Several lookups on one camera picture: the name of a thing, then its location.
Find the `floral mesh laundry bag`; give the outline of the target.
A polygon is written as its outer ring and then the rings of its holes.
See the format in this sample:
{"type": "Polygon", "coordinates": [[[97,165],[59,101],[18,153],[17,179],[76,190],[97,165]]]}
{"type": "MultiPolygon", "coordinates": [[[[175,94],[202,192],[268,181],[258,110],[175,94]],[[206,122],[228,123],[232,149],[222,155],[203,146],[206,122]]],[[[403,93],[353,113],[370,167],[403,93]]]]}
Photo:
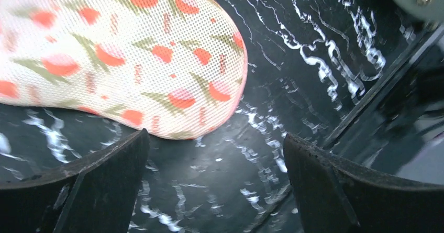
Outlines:
{"type": "Polygon", "coordinates": [[[248,72],[214,0],[1,0],[1,103],[76,109],[165,139],[226,122],[248,72]]]}

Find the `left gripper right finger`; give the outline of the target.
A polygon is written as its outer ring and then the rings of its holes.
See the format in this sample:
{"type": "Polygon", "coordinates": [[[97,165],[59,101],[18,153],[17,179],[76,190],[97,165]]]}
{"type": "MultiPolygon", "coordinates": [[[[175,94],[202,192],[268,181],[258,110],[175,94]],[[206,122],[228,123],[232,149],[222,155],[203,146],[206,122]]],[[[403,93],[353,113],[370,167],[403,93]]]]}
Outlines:
{"type": "Polygon", "coordinates": [[[356,164],[304,139],[283,142],[305,232],[443,232],[443,186],[356,164]]]}

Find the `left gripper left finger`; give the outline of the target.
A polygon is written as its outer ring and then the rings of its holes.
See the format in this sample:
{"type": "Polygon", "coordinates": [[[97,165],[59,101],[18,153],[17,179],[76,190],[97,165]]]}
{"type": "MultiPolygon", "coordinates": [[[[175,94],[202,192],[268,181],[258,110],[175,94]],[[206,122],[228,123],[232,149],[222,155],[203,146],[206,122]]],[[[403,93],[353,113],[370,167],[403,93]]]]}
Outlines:
{"type": "Polygon", "coordinates": [[[149,152],[146,130],[1,184],[1,232],[127,232],[149,152]]]}

